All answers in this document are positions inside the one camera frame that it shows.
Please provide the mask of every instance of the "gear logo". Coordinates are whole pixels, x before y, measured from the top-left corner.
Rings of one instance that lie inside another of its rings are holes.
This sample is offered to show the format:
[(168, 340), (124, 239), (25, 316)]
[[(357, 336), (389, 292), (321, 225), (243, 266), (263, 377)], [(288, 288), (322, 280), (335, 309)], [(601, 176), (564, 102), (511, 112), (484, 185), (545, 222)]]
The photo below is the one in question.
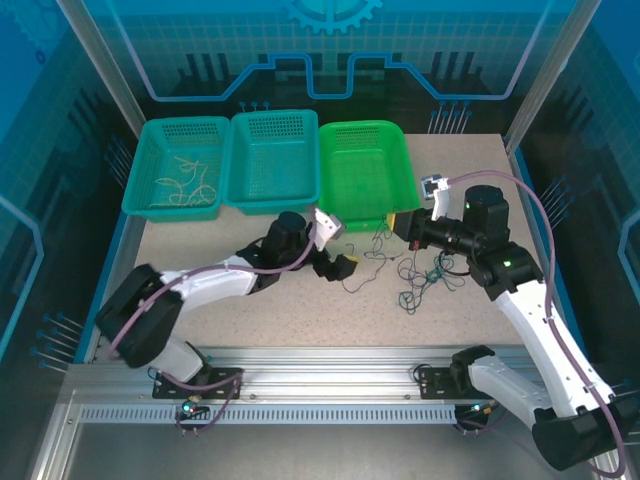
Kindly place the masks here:
[(0, 14), (11, 14), (38, 51), (56, 38), (60, 18), (54, 0), (0, 0)]
[(324, 30), (333, 35), (336, 30), (360, 28), (362, 19), (371, 20), (373, 9), (382, 7), (381, 0), (284, 0), (289, 20), (298, 20), (302, 28), (311, 27), (313, 33)]

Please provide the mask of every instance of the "metal frame post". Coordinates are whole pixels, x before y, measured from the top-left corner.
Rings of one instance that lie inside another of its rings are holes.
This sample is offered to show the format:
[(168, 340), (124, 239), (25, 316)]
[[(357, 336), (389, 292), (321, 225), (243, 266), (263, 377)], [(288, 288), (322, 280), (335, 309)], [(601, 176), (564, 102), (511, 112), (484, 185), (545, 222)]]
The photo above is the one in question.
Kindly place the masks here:
[(578, 45), (582, 34), (589, 26), (593, 15), (602, 0), (578, 0), (576, 6), (567, 17), (558, 38), (551, 47), (547, 59), (540, 67), (540, 71), (533, 81), (520, 109), (516, 113), (509, 131), (505, 136), (508, 155), (515, 152), (524, 138), (525, 133), (533, 123), (542, 104), (549, 95), (551, 88), (564, 70), (569, 57)]
[(146, 122), (144, 114), (84, 2), (82, 0), (56, 1), (129, 127), (134, 135), (140, 138), (142, 126)]

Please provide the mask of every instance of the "black mounting plate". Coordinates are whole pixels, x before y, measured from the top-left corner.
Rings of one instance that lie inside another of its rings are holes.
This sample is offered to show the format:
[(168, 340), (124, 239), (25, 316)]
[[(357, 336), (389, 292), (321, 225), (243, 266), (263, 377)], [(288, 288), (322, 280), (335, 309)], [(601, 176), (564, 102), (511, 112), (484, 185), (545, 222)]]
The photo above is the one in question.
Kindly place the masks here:
[(471, 389), (464, 395), (458, 391), (449, 368), (422, 365), (415, 371), (422, 400), (489, 400), (487, 394)]
[[(209, 385), (211, 383), (220, 382), (225, 378), (229, 378), (232, 375), (242, 372), (243, 370), (241, 368), (212, 368), (206, 384)], [(232, 388), (233, 382), (230, 382), (220, 388), (209, 390), (208, 392), (193, 392), (192, 390), (176, 387), (173, 383), (164, 378), (162, 374), (156, 373), (151, 396), (157, 400), (186, 400), (190, 395), (197, 393), (203, 400), (226, 400), (229, 397), (229, 393), (231, 393)], [(231, 397), (233, 400), (240, 398), (241, 388), (242, 385), (237, 388), (236, 393)]]

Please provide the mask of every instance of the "metal floor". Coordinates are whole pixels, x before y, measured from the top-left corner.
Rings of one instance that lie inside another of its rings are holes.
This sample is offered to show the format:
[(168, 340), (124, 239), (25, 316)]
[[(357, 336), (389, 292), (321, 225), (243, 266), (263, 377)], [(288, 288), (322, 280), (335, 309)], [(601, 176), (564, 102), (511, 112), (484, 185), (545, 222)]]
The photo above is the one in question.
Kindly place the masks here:
[(182, 438), (168, 426), (91, 424), (75, 444), (66, 480), (592, 478), (525, 451), (535, 446), (514, 417), (478, 438), (451, 426), (219, 426)]

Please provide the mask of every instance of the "teal plastic basket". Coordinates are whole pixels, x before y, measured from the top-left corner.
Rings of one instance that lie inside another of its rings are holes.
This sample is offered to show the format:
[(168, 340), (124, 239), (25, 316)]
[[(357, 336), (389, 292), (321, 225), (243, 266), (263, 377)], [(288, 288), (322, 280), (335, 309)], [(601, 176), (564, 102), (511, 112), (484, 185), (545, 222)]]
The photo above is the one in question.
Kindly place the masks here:
[(224, 202), (247, 215), (304, 211), (320, 196), (318, 116), (240, 113), (231, 120)]
[(213, 220), (222, 201), (229, 120), (164, 118), (147, 122), (122, 210), (152, 222)]

